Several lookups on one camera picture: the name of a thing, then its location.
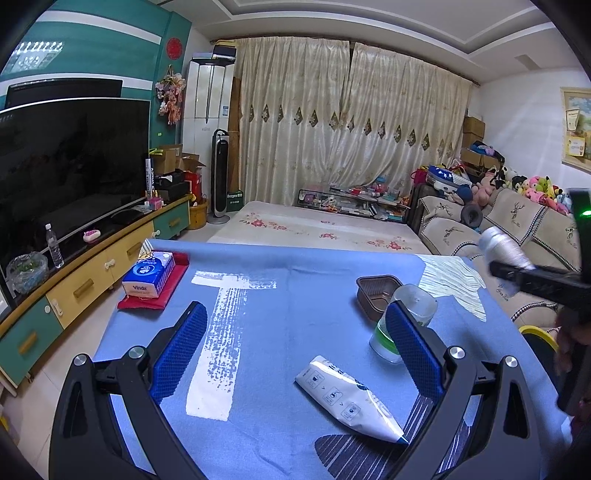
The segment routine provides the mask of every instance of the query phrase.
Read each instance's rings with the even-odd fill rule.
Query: curtain
[[[298,189],[327,174],[349,42],[298,37],[236,42],[245,202],[292,205]]]
[[[384,175],[408,193],[414,170],[456,153],[471,87],[422,60],[356,43],[324,180],[345,187]]]

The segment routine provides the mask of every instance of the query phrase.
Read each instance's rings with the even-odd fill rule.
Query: artificial flower hanging
[[[187,86],[187,81],[180,73],[173,73],[172,66],[162,80],[156,83],[158,100],[162,100],[159,115],[168,114],[168,124],[175,125],[181,119],[182,92]]]

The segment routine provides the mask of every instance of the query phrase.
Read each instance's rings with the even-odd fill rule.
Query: tiled floor
[[[222,227],[207,224],[199,230],[183,232],[180,240],[207,242]],[[91,357],[96,353],[109,318],[122,297],[120,284],[103,293],[76,319],[75,325],[69,327],[67,337],[45,362],[34,381],[31,384],[24,382],[18,389],[18,397],[8,396],[4,401],[4,415],[19,435],[20,451],[46,480],[53,416],[72,358],[79,353]]]

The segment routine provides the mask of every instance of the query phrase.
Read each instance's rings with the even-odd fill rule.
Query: clear plastic cup
[[[424,327],[429,325],[437,311],[437,300],[416,285],[407,284],[398,287],[392,296],[392,301],[394,300],[404,303],[414,319]]]
[[[415,320],[423,326],[427,326],[431,322],[437,311],[437,300],[430,293],[416,285],[408,284],[398,287],[392,296],[392,301],[396,300],[404,303],[404,306]],[[375,326],[369,345],[380,357],[391,364],[402,362],[402,357],[386,328],[386,312]]]

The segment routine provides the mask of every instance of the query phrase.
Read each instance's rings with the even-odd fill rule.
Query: yellow basket
[[[195,207],[189,207],[189,230],[197,230],[207,223],[207,200]]]

